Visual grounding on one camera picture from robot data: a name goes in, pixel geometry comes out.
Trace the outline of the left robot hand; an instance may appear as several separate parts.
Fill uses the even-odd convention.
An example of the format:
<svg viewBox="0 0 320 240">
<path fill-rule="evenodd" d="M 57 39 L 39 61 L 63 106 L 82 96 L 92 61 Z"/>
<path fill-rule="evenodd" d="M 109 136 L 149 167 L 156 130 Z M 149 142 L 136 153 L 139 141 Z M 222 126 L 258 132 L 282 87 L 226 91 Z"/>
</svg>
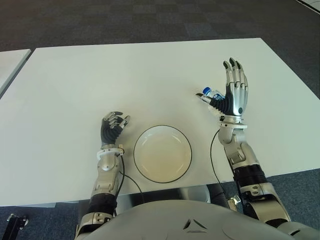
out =
<svg viewBox="0 0 320 240">
<path fill-rule="evenodd" d="M 111 111 L 101 120 L 100 139 L 101 146 L 115 145 L 117 138 L 121 135 L 124 128 L 129 123 L 131 116 L 122 117 L 120 111 Z"/>
</svg>

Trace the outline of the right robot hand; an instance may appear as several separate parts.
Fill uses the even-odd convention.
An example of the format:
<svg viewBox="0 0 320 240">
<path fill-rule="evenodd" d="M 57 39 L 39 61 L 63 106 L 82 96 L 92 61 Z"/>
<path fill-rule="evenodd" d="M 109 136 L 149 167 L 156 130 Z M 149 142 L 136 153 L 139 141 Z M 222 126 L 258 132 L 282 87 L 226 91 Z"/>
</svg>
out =
<svg viewBox="0 0 320 240">
<path fill-rule="evenodd" d="M 245 112 L 249 85 L 242 65 L 232 57 L 224 61 L 226 73 L 225 95 L 223 99 L 214 99 L 203 93 L 195 95 L 226 116 L 242 117 Z"/>
</svg>

